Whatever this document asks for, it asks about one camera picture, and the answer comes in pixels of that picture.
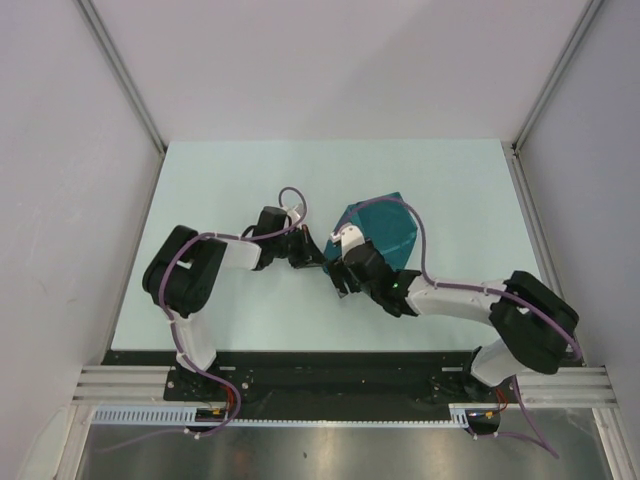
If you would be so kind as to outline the teal cloth napkin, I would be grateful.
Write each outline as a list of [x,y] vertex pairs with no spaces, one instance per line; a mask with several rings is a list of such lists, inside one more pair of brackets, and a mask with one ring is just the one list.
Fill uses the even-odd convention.
[[374,198],[347,206],[336,223],[357,226],[365,238],[371,239],[376,249],[394,270],[407,267],[416,239],[417,225],[405,207],[396,202]]

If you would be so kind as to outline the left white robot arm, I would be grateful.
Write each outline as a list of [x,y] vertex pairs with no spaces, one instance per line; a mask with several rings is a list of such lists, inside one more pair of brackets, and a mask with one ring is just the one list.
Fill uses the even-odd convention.
[[210,399],[221,387],[220,374],[210,368],[217,355],[214,342],[206,323],[196,318],[218,274],[229,268],[261,271],[276,259],[295,269],[322,266],[325,257],[303,223],[306,213],[303,204],[267,206],[239,237],[178,225],[147,267],[142,288],[169,316],[177,362],[190,370],[185,385],[197,398]]

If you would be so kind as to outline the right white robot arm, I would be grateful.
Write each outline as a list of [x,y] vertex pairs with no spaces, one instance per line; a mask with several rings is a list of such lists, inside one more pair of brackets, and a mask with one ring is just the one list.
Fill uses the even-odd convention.
[[493,327],[498,339],[474,350],[461,376],[473,401],[526,369],[556,374],[579,322],[571,306],[525,271],[481,285],[429,282],[417,270],[392,269],[370,241],[326,269],[339,296],[364,293],[393,317],[443,315]]

